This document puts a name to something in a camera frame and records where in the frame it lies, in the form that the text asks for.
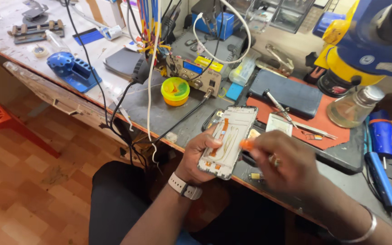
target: white cable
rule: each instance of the white cable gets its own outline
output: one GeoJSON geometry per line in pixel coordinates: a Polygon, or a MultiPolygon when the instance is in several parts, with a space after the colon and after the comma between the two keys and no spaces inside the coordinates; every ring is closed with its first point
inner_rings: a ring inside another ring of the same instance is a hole
{"type": "Polygon", "coordinates": [[[93,24],[95,24],[95,25],[97,25],[97,26],[99,26],[99,27],[101,27],[101,28],[110,28],[110,27],[108,27],[108,26],[102,24],[101,22],[97,22],[96,20],[87,17],[83,12],[79,11],[79,10],[77,9],[77,7],[75,7],[74,5],[71,5],[71,7],[72,7],[72,10],[75,11],[75,13],[79,14],[79,15],[80,15],[81,17],[83,17],[85,20],[88,20],[88,21],[92,22],[93,24]]]}
{"type": "MultiPolygon", "coordinates": [[[[152,141],[152,139],[151,139],[151,131],[150,131],[150,128],[149,128],[149,121],[150,121],[150,115],[151,115],[151,80],[152,80],[152,72],[154,70],[155,55],[157,54],[158,38],[160,37],[161,0],[158,0],[157,7],[158,7],[158,18],[159,18],[159,21],[157,23],[158,26],[157,26],[157,33],[155,34],[154,53],[152,54],[153,57],[152,57],[151,68],[149,70],[149,77],[148,77],[148,138],[149,138],[149,141],[152,141]]],[[[152,145],[154,146],[154,149],[155,149],[154,153],[152,154],[152,162],[157,164],[158,170],[160,171],[161,175],[163,175],[163,173],[160,170],[160,167],[158,166],[159,163],[154,160],[155,153],[157,152],[157,146],[154,143],[152,145]]]]}
{"type": "Polygon", "coordinates": [[[238,19],[243,23],[243,26],[244,26],[244,29],[246,29],[246,33],[247,33],[247,36],[248,36],[248,42],[247,42],[247,50],[246,50],[246,52],[241,56],[241,58],[239,58],[238,60],[236,60],[236,61],[223,61],[223,60],[221,60],[221,59],[218,59],[218,58],[216,58],[212,53],[210,53],[210,51],[208,51],[208,49],[204,46],[204,44],[202,44],[202,42],[199,40],[199,38],[197,37],[197,35],[196,35],[196,22],[200,19],[200,18],[202,18],[202,13],[200,13],[200,14],[198,14],[198,16],[197,16],[197,18],[196,18],[196,20],[195,20],[195,22],[194,22],[194,24],[193,24],[193,34],[195,35],[195,37],[196,37],[196,40],[198,41],[198,45],[202,45],[203,46],[203,48],[204,48],[204,50],[205,50],[205,52],[207,52],[213,59],[215,59],[215,60],[217,60],[217,61],[219,61],[219,62],[221,62],[221,63],[223,63],[223,64],[233,64],[233,63],[237,63],[237,62],[239,62],[239,61],[241,61],[246,55],[247,55],[247,53],[249,52],[249,49],[250,49],[250,43],[251,43],[251,36],[250,36],[250,30],[249,30],[249,27],[247,26],[247,24],[246,24],[246,21],[243,19],[243,17],[240,15],[240,13],[238,13],[238,11],[236,10],[236,9],[234,9],[232,6],[231,6],[231,4],[229,4],[228,2],[226,2],[225,0],[220,0],[220,2],[222,2],[223,4],[225,4],[234,14],[235,14],[235,16],[237,16],[238,17],[238,19]]]}

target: cable plug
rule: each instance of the cable plug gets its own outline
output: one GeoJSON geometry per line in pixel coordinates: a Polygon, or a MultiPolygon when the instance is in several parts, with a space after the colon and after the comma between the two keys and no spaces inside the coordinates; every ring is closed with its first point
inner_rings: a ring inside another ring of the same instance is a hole
{"type": "Polygon", "coordinates": [[[203,96],[204,98],[209,98],[212,94],[214,93],[214,89],[209,88],[207,89],[205,95],[203,96]]]}

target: precision screwdriver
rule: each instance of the precision screwdriver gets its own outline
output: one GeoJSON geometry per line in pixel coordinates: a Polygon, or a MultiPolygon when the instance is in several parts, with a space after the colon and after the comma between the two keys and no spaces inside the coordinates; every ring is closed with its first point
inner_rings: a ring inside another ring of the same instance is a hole
{"type": "Polygon", "coordinates": [[[275,104],[275,107],[282,113],[282,115],[284,115],[285,119],[289,123],[291,123],[296,129],[298,129],[298,127],[293,122],[293,120],[291,119],[291,117],[288,114],[288,112],[286,111],[286,109],[284,107],[282,107],[281,104],[279,104],[279,102],[270,94],[269,88],[264,90],[263,95],[269,97],[269,99],[275,104]]]}

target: masking tape roll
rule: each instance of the masking tape roll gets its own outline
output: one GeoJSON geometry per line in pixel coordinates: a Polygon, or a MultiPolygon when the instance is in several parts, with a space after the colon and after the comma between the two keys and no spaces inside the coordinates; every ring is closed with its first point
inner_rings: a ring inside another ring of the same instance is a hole
{"type": "Polygon", "coordinates": [[[32,51],[37,58],[42,58],[48,55],[48,50],[44,46],[35,47],[32,51]]]}

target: white smartwatch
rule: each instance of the white smartwatch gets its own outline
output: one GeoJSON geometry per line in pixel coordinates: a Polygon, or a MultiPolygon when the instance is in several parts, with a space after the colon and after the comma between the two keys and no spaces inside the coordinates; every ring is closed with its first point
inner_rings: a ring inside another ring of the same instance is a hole
{"type": "Polygon", "coordinates": [[[176,190],[181,196],[188,197],[191,200],[196,200],[202,195],[202,189],[196,186],[191,186],[178,178],[173,172],[169,179],[169,185],[176,190]]]}

